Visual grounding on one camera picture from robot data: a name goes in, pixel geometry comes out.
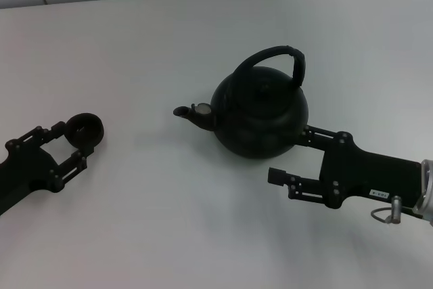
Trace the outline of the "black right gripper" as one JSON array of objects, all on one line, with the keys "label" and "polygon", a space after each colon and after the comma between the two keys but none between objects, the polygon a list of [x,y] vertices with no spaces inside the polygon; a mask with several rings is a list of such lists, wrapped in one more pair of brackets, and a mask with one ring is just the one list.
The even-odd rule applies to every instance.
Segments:
[{"label": "black right gripper", "polygon": [[352,196],[382,202],[399,196],[404,207],[413,208],[421,196],[420,163],[366,152],[354,143],[350,133],[307,125],[296,145],[325,152],[319,174],[321,183],[269,169],[268,183],[286,185],[291,200],[324,202],[328,208],[339,209]]}]

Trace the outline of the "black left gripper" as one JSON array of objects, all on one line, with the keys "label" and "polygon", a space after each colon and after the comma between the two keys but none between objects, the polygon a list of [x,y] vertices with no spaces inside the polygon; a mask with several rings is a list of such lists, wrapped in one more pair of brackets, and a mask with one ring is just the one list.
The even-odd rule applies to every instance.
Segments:
[{"label": "black left gripper", "polygon": [[61,164],[40,148],[63,136],[65,129],[63,121],[50,129],[37,126],[16,141],[6,143],[8,156],[1,163],[1,213],[35,191],[60,192],[87,168],[87,159],[94,153],[94,147],[76,150]]}]

